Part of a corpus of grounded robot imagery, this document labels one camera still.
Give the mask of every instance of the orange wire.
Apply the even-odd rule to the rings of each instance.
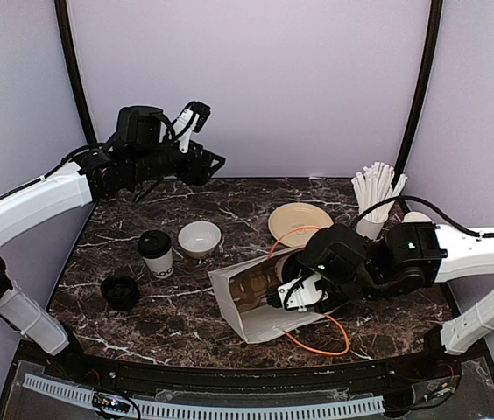
[[[289,234],[292,234],[293,232],[297,232],[299,230],[304,230],[304,229],[317,229],[317,230],[319,230],[321,228],[318,227],[318,226],[301,226],[301,227],[294,228],[294,229],[292,229],[289,232],[286,232],[285,234],[283,234],[282,236],[280,236],[276,240],[276,242],[274,242],[274,245],[272,245],[271,251],[268,253],[268,258],[267,259],[268,260],[271,259],[272,254],[276,250],[276,247],[280,244],[280,241],[282,241],[284,238],[286,238]],[[342,336],[344,337],[344,341],[346,342],[346,348],[344,350],[342,350],[340,353],[325,352],[323,350],[317,350],[316,348],[312,348],[310,346],[306,346],[303,343],[300,343],[288,331],[284,331],[284,334],[286,335],[286,337],[288,339],[290,339],[291,341],[293,341],[295,344],[297,344],[301,348],[303,348],[305,350],[308,350],[309,352],[317,353],[317,354],[322,354],[323,356],[344,356],[345,354],[347,354],[350,351],[349,335],[346,333],[346,330],[344,329],[344,327],[341,325],[340,322],[338,322],[336,319],[334,319],[333,317],[331,317],[328,313],[325,314],[325,317],[328,318],[330,321],[332,321],[336,326],[338,326],[339,329],[342,332]]]
[[[293,234],[294,232],[298,232],[299,230],[304,230],[304,229],[321,229],[318,226],[300,226],[300,227],[295,227],[292,229],[290,232],[286,232],[282,236],[280,236],[276,242],[274,242],[274,245],[272,245],[271,251],[268,253],[268,257],[266,258],[267,260],[270,260],[272,257],[272,254],[274,254],[274,251],[276,251],[276,247],[280,244],[280,241],[282,241],[284,238],[286,238],[289,234]]]
[[[341,325],[340,322],[338,322],[336,319],[334,319],[333,317],[331,317],[328,313],[325,314],[325,317],[326,318],[329,318],[342,331],[342,335],[344,336],[344,341],[346,342],[346,348],[344,350],[342,350],[340,353],[332,353],[332,352],[325,352],[323,350],[317,350],[316,348],[312,348],[312,347],[306,346],[303,343],[300,343],[288,331],[284,331],[284,334],[286,335],[286,337],[288,339],[290,339],[291,341],[293,341],[295,344],[297,344],[301,348],[303,348],[305,350],[308,350],[309,352],[317,353],[317,354],[322,354],[323,356],[344,356],[345,354],[347,354],[350,351],[349,336],[346,333],[346,330],[344,329],[344,327]]]

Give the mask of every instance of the black lid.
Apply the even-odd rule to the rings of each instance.
[[[160,230],[144,232],[138,241],[138,252],[143,258],[160,258],[169,249],[171,249],[171,238]]]
[[[128,276],[109,276],[101,283],[101,294],[111,308],[129,311],[140,297],[138,285]]]

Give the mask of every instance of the paper cup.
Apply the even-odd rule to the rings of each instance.
[[[168,278],[173,273],[171,238],[160,230],[144,232],[138,241],[138,252],[156,278]]]

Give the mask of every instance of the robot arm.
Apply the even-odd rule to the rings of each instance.
[[[0,196],[0,249],[13,238],[72,208],[134,191],[147,180],[175,176],[188,185],[204,185],[225,158],[190,140],[206,122],[210,108],[190,102],[175,122],[160,108],[121,109],[115,134],[107,143],[83,146],[42,177]],[[161,124],[167,127],[161,137]],[[16,282],[6,276],[0,258],[0,315],[45,352],[70,362],[81,353],[75,337]]]
[[[280,286],[294,291],[272,291],[267,301],[287,310],[312,308],[324,313],[351,299],[394,298],[434,283],[494,274],[494,237],[490,235],[494,228],[477,232],[480,235],[475,237],[448,225],[402,223],[374,242],[349,227],[333,225],[316,233],[297,255],[300,266],[309,271]],[[494,290],[460,317],[429,333],[429,350],[459,355],[491,331]]]

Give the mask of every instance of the beige plate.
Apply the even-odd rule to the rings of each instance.
[[[276,240],[289,231],[301,226],[317,226],[328,228],[333,224],[331,217],[317,206],[307,203],[290,203],[274,210],[268,219],[268,228]],[[287,247],[303,246],[309,241],[316,229],[303,229],[292,232],[282,241]]]

